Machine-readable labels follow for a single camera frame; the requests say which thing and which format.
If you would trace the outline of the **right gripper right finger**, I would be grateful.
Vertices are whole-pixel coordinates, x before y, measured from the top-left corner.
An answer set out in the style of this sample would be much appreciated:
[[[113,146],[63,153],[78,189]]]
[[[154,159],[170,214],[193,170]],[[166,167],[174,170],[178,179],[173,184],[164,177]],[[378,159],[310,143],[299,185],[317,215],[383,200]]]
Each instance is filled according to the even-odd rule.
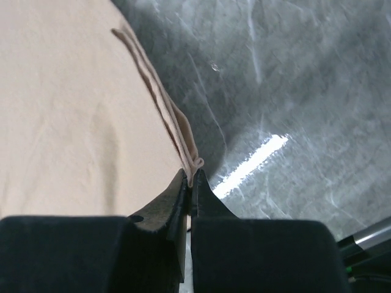
[[[349,292],[331,232],[312,220],[241,219],[194,177],[191,255],[195,292]]]

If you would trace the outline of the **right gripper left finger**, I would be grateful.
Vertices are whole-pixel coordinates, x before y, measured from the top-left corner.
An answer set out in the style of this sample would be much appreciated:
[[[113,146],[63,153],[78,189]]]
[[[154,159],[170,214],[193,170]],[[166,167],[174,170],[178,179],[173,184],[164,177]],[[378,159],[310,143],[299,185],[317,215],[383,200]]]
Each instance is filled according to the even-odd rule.
[[[178,292],[184,281],[184,171],[128,217],[1,220],[2,292]]]

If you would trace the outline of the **beige t shirt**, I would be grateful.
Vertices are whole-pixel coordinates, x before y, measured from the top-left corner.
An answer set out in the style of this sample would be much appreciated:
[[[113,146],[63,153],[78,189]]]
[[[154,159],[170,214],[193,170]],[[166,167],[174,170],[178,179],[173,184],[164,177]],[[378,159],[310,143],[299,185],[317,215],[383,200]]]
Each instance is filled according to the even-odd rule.
[[[1,216],[130,215],[203,165],[111,1],[1,2]]]

